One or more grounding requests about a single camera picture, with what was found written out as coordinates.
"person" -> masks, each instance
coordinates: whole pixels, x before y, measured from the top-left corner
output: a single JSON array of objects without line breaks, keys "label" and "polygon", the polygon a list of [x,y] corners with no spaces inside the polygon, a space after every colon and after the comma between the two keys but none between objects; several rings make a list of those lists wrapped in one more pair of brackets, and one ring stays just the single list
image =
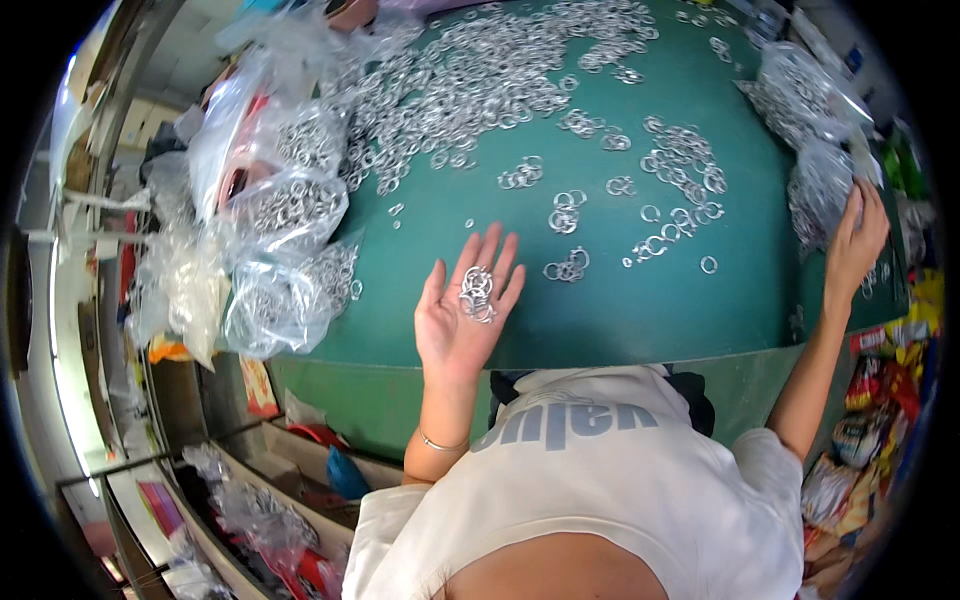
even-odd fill
[{"label": "person", "polygon": [[[888,229],[876,190],[856,180],[827,252],[816,327],[766,427],[729,450],[694,431],[684,398],[643,366],[528,374],[468,446],[478,377],[525,274],[511,272],[515,234],[495,265],[502,227],[471,235],[450,285],[438,260],[423,286],[420,426],[402,485],[363,498],[343,597],[793,598],[804,459],[853,295]],[[491,323],[458,303],[475,265],[494,265]]]}]

